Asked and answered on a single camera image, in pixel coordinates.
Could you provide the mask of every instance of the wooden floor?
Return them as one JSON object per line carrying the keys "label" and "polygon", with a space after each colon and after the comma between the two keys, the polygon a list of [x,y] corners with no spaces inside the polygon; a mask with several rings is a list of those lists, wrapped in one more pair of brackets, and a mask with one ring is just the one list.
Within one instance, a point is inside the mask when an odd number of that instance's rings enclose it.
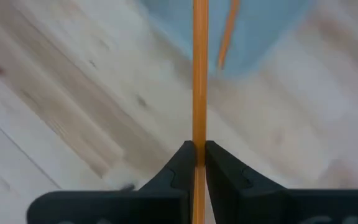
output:
{"label": "wooden floor", "polygon": [[[0,65],[0,224],[45,192],[141,187],[191,138],[191,64],[130,0],[0,0]],[[208,97],[208,138],[267,177],[358,188],[358,0],[318,1]]]}

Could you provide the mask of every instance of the blue object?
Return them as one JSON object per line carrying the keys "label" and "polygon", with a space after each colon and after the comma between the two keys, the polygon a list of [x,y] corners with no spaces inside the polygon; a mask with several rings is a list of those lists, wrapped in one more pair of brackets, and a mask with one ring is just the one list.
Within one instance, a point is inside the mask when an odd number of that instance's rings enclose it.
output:
{"label": "blue object", "polygon": [[[280,35],[306,12],[313,0],[241,0],[223,75],[243,75]],[[140,0],[155,28],[184,55],[192,59],[193,1]],[[216,74],[219,48],[231,0],[209,0],[209,75]]]}

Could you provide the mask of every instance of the orange stick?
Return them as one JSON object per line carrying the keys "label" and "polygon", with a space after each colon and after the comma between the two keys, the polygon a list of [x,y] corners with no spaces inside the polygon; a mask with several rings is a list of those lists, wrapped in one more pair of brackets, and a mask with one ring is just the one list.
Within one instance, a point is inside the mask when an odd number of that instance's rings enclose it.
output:
{"label": "orange stick", "polygon": [[232,0],[229,17],[226,19],[226,28],[224,30],[221,48],[219,49],[218,69],[222,69],[224,66],[224,59],[226,58],[227,50],[230,46],[239,5],[240,0]]}
{"label": "orange stick", "polygon": [[193,0],[193,142],[197,150],[193,224],[204,224],[208,0]]}

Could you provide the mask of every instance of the black plastic part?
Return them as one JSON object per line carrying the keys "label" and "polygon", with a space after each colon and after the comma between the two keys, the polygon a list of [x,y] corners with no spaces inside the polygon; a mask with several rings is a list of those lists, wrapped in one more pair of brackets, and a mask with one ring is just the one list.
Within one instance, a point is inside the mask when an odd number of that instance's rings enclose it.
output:
{"label": "black plastic part", "polygon": [[358,190],[286,189],[213,141],[206,178],[217,224],[358,223]]}
{"label": "black plastic part", "polygon": [[192,218],[195,147],[186,141],[164,168],[138,191],[52,192],[35,200],[28,224],[189,224]]}

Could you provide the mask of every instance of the wooden stick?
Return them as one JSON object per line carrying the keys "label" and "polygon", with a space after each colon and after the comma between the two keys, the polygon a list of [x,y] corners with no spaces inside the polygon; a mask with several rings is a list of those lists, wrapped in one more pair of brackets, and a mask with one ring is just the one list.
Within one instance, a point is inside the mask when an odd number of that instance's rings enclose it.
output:
{"label": "wooden stick", "polygon": [[221,42],[221,48],[219,49],[218,56],[218,69],[222,69],[224,66],[224,60],[226,58],[227,50],[230,46],[234,24],[236,23],[236,16],[239,10],[240,0],[232,0],[229,17],[226,19],[226,28],[224,30],[223,39]]}
{"label": "wooden stick", "polygon": [[208,0],[193,0],[193,142],[197,150],[193,224],[204,224]]}

